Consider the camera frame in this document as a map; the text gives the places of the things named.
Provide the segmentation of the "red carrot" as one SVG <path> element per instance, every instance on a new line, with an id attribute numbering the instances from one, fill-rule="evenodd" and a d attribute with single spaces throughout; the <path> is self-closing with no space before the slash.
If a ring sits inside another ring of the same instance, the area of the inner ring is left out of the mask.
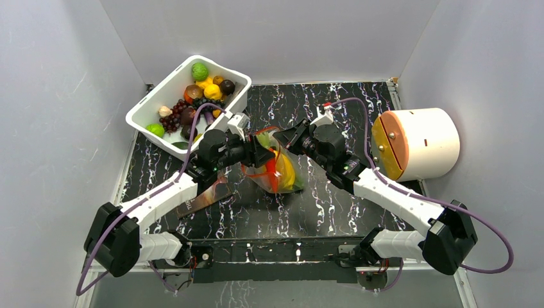
<path id="1" fill-rule="evenodd" d="M 280 173 L 276 170 L 276 159 L 270 160 L 265 164 L 264 187 L 269 193 L 278 193 Z"/>

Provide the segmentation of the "yellow banana bunch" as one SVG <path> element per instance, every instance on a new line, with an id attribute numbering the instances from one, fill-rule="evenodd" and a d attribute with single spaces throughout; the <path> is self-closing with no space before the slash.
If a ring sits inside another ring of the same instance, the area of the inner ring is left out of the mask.
<path id="1" fill-rule="evenodd" d="M 279 178 L 278 193 L 293 192 L 296 180 L 293 164 L 287 155 L 276 150 L 273 150 L 273 152 L 276 159 L 276 170 L 281 174 Z"/>

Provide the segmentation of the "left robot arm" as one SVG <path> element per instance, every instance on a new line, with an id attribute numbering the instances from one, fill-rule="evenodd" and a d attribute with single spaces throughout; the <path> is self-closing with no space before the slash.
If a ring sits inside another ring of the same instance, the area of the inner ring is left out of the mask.
<path id="1" fill-rule="evenodd" d="M 100 206 L 84 243 L 87 263 L 97 261 L 114 277 L 148 261 L 169 260 L 176 267 L 186 266 L 192 251 L 177 235 L 145 231 L 177 206 L 205 192 L 217 181 L 221 169 L 238 163 L 261 167 L 274 158 L 274 152 L 254 135 L 241 138 L 221 130 L 208 131 L 183 169 L 171 178 L 119 206 Z"/>

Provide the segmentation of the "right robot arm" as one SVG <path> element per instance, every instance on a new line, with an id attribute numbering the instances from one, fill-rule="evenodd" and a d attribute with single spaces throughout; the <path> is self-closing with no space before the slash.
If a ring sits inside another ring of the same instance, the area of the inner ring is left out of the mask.
<path id="1" fill-rule="evenodd" d="M 349 261 L 376 266 L 384 259 L 416 259 L 453 275 L 477 243 L 469 215 L 425 201 L 403 187 L 395 190 L 393 181 L 347 150 L 335 125 L 316 126 L 305 119 L 273 137 L 292 154 L 312 159 L 337 188 L 381 206 L 413 227 L 412 232 L 374 228 L 348 253 Z"/>

